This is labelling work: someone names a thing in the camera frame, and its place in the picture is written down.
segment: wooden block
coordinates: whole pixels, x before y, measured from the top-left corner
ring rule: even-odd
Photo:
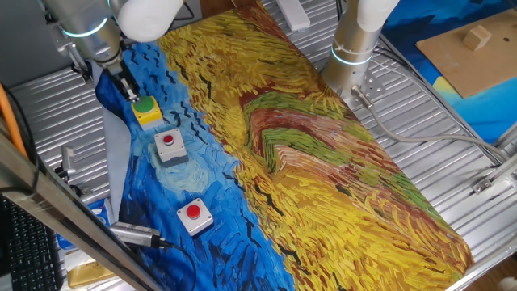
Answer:
[[[474,52],[485,46],[492,34],[483,26],[478,25],[467,32],[467,36],[463,39],[463,43]]]

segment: cardboard sheet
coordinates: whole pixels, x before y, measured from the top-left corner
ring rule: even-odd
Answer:
[[[492,37],[476,52],[463,39],[482,25]],[[517,11],[510,9],[417,43],[442,75],[463,97],[475,95],[517,77]]]

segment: blue cloth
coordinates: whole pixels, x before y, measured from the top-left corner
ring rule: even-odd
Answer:
[[[433,84],[441,73],[415,44],[509,8],[501,0],[401,0],[389,16],[383,34]],[[517,90],[515,78],[467,99],[439,88],[437,90],[489,143],[497,140],[517,122],[517,114],[514,114],[517,105],[517,98],[514,97]]]
[[[165,54],[155,44],[135,44],[124,52],[141,93],[152,95],[165,124],[142,131],[131,104],[106,75],[96,88],[99,101],[120,117],[131,133],[131,155],[124,184],[120,220],[160,231],[165,240],[192,255],[197,290],[293,290],[294,280],[280,256],[259,228],[234,178],[239,161],[227,154],[190,105],[187,87],[166,66]],[[154,134],[179,128],[189,161],[162,167]],[[210,210],[214,226],[192,238],[176,211],[196,198]],[[142,258],[166,289],[190,290],[192,267],[175,249],[141,250]]]

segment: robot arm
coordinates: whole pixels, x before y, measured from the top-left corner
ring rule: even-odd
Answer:
[[[322,77],[342,98],[351,88],[364,87],[368,61],[380,30],[399,0],[349,0],[334,35],[329,62]]]
[[[81,55],[102,67],[129,102],[140,100],[140,88],[122,58],[119,27],[135,41],[156,40],[167,32],[182,4],[182,0],[44,0]]]

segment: metal rod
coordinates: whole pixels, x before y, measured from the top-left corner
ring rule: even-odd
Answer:
[[[0,187],[7,186],[9,186],[7,183],[0,180]],[[60,222],[60,218],[56,218],[48,212],[48,210],[50,209],[43,209],[39,203],[36,203],[31,198],[27,198],[27,196],[25,196],[25,194],[22,193],[7,192],[4,193],[4,196],[7,197],[9,200],[13,201],[15,204],[17,204],[25,211],[27,211],[33,217],[43,222],[46,226],[61,234],[63,237],[68,239],[73,245],[80,248],[82,251],[84,251],[90,257],[99,262],[101,265],[115,273],[118,277],[126,281],[132,287],[139,290],[144,289],[141,285],[135,282],[133,278],[128,276],[125,272],[120,270],[120,268],[116,267],[112,262],[110,262],[110,260],[107,259],[104,255],[95,250],[87,242],[80,239],[77,235],[74,234],[74,232],[70,231],[66,226],[63,226]]]
[[[34,165],[22,156],[4,136],[0,136],[0,151],[2,152],[0,167],[10,169],[17,176],[17,179],[6,179],[6,183],[10,186],[29,188],[34,178]],[[105,230],[99,228],[96,221],[85,215],[79,207],[86,209],[87,207],[68,186],[52,171],[49,171],[48,174],[52,176],[52,181],[40,173],[40,180],[36,188],[36,192],[43,197],[45,202],[67,217],[77,228],[90,236],[93,242],[102,246],[109,255],[112,255],[124,268],[127,268],[138,280],[147,285],[146,288],[142,285],[135,285],[135,288],[162,290],[157,281],[129,255],[131,251],[107,227],[107,231],[112,234],[111,237],[104,232]]]

